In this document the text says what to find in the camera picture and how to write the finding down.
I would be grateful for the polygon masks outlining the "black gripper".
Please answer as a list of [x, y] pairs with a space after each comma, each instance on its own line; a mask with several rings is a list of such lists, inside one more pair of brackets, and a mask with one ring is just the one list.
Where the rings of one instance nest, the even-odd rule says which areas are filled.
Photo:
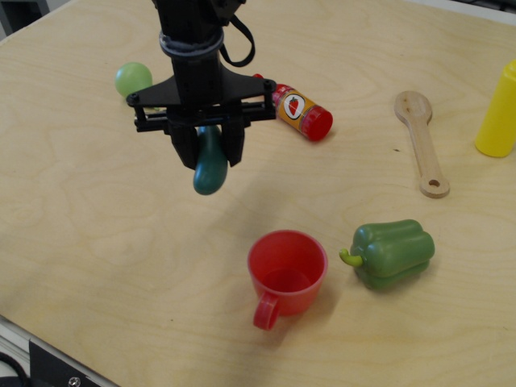
[[216, 45], [163, 44], [161, 48], [171, 58], [173, 75], [127, 96], [127, 104], [135, 111], [136, 130], [169, 135], [182, 164], [196, 169], [199, 141], [195, 127], [222, 125], [224, 154], [231, 167], [237, 165], [242, 159], [245, 127], [276, 115], [276, 83], [227, 69]]

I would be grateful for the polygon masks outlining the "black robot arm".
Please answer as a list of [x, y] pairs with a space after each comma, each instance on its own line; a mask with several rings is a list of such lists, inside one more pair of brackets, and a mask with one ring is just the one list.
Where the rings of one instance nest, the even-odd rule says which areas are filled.
[[255, 121], [276, 116], [267, 78], [240, 75], [226, 64], [244, 67], [255, 55], [233, 61], [224, 46], [223, 28], [232, 24], [248, 40], [252, 34], [236, 17], [240, 1], [157, 1], [160, 46], [172, 61], [166, 81], [127, 97], [137, 131], [169, 135], [183, 165], [195, 169], [201, 151], [198, 127], [222, 130], [222, 150], [229, 164], [241, 161], [245, 130]]

